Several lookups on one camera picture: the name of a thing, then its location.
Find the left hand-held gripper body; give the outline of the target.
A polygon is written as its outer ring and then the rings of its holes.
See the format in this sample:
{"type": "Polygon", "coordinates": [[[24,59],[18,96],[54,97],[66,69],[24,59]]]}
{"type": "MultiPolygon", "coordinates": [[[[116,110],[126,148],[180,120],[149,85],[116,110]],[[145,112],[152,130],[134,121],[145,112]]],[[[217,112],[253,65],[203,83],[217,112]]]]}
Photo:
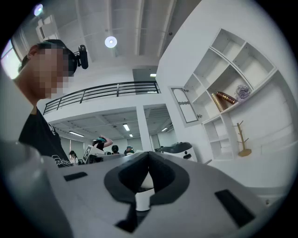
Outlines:
{"type": "Polygon", "coordinates": [[[83,155],[83,163],[94,163],[94,162],[100,162],[102,160],[102,156],[104,155],[104,151],[88,145],[86,148],[86,151],[83,155]]]}

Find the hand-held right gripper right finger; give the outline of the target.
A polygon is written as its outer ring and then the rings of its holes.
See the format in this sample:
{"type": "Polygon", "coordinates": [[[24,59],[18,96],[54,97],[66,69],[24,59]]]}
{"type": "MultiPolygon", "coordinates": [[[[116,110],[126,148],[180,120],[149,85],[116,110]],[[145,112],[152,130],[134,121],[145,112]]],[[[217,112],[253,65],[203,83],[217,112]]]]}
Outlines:
{"type": "Polygon", "coordinates": [[[150,206],[171,204],[189,187],[188,172],[159,153],[149,152],[148,169],[155,191],[150,197],[150,206]]]}

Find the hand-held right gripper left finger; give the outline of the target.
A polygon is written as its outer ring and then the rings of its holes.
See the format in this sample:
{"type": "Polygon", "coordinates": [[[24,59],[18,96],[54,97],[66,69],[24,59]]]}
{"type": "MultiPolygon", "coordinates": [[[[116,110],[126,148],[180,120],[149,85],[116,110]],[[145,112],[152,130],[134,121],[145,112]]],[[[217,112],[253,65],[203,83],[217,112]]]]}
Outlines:
{"type": "Polygon", "coordinates": [[[138,226],[135,195],[149,172],[148,154],[138,154],[135,158],[111,169],[104,177],[104,185],[110,195],[116,201],[129,205],[126,218],[118,221],[116,227],[130,233],[138,226]]]}

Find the white shelf unit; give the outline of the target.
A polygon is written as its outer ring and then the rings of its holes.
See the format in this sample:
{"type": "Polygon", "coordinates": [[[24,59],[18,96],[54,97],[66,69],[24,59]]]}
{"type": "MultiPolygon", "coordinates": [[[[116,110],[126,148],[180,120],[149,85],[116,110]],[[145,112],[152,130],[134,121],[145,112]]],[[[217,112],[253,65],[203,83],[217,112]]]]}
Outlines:
{"type": "Polygon", "coordinates": [[[202,124],[213,160],[238,159],[241,125],[249,157],[275,152],[298,141],[298,108],[276,66],[237,35],[220,29],[205,55],[183,86],[202,124]],[[251,94],[243,102],[220,112],[211,94],[223,92],[235,98],[238,85],[251,94]]]}

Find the white and black robot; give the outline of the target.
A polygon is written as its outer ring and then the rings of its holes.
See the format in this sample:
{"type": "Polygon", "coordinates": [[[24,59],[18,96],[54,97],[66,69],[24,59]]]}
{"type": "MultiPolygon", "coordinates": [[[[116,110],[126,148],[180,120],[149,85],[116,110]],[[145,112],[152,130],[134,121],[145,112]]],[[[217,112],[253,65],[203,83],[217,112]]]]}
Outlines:
{"type": "Polygon", "coordinates": [[[194,149],[189,142],[179,142],[171,146],[161,146],[157,152],[170,154],[182,159],[197,162],[197,158],[194,149]]]}

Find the black printed t-shirt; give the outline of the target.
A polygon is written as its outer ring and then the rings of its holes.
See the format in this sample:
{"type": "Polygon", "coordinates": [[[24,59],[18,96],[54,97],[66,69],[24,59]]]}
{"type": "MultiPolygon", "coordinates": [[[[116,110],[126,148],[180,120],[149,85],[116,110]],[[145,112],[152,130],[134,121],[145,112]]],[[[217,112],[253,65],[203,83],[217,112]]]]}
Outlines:
{"type": "Polygon", "coordinates": [[[19,141],[34,147],[42,156],[51,157],[59,168],[72,166],[61,146],[59,134],[38,109],[26,120],[19,141]]]}

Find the black metal railing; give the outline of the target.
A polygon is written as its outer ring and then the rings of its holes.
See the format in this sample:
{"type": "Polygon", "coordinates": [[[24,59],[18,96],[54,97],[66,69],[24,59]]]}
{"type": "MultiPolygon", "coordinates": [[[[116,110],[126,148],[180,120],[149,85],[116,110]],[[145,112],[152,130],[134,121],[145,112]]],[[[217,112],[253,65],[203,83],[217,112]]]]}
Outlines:
{"type": "Polygon", "coordinates": [[[156,81],[128,81],[89,87],[47,102],[43,115],[57,111],[68,105],[81,104],[93,99],[121,97],[136,95],[138,93],[160,94],[161,90],[156,81]]]}

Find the white glass cabinet door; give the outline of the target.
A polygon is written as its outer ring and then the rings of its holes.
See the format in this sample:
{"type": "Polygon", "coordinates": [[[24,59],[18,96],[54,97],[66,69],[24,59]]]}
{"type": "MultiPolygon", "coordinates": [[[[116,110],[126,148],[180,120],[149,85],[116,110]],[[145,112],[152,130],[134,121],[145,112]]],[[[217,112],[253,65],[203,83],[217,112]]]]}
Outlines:
{"type": "Polygon", "coordinates": [[[183,87],[168,86],[169,92],[178,109],[184,127],[195,126],[199,124],[199,118],[186,95],[183,87]]]}

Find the wooden mug tree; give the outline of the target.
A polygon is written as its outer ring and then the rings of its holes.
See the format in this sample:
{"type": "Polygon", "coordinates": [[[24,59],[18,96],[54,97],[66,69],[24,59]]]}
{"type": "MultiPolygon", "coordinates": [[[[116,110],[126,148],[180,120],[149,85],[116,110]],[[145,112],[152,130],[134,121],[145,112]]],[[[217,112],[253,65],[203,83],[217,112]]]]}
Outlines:
{"type": "Polygon", "coordinates": [[[241,129],[241,125],[244,121],[242,120],[240,123],[237,123],[236,125],[233,125],[233,127],[237,127],[238,128],[238,135],[240,136],[240,141],[238,141],[238,143],[240,143],[243,147],[243,149],[238,153],[238,155],[240,157],[246,157],[249,156],[252,153],[251,149],[246,148],[246,141],[248,139],[244,139],[243,137],[243,130],[241,129]]]}

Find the beige gold-printed book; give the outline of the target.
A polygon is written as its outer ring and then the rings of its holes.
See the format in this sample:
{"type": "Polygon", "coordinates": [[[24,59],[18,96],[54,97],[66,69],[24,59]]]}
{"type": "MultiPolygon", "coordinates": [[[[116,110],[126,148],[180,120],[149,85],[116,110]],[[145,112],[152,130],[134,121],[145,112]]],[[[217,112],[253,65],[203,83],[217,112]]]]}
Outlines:
{"type": "Polygon", "coordinates": [[[217,108],[220,112],[227,109],[226,104],[222,99],[217,97],[214,93],[211,94],[211,97],[212,97],[213,101],[215,102],[215,104],[216,104],[216,106],[217,106],[217,108]]]}

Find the red gold-printed book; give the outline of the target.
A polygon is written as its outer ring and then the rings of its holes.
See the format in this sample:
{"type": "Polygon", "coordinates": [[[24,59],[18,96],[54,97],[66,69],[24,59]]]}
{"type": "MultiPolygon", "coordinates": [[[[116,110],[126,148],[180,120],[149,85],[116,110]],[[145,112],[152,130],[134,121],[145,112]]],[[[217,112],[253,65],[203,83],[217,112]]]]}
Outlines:
{"type": "Polygon", "coordinates": [[[217,91],[216,96],[222,100],[225,100],[225,101],[231,103],[232,105],[237,103],[237,100],[235,98],[233,98],[223,92],[217,91]]]}

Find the purple artificial flowers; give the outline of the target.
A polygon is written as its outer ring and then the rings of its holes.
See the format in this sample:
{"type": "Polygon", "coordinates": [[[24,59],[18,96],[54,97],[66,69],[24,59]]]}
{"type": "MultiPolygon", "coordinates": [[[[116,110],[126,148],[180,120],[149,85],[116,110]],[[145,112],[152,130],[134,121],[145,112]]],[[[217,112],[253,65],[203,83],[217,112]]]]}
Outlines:
{"type": "Polygon", "coordinates": [[[251,89],[247,85],[238,85],[235,91],[235,98],[238,102],[245,101],[251,94],[251,89]]]}

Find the black cap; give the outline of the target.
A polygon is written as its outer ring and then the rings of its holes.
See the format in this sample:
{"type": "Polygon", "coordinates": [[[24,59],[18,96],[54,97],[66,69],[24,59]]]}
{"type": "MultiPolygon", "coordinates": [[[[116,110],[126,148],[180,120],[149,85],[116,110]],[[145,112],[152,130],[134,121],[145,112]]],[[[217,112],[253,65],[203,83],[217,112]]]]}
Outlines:
{"type": "Polygon", "coordinates": [[[72,77],[77,69],[75,54],[69,50],[61,40],[45,40],[37,44],[39,49],[60,49],[62,50],[64,71],[72,77]]]}

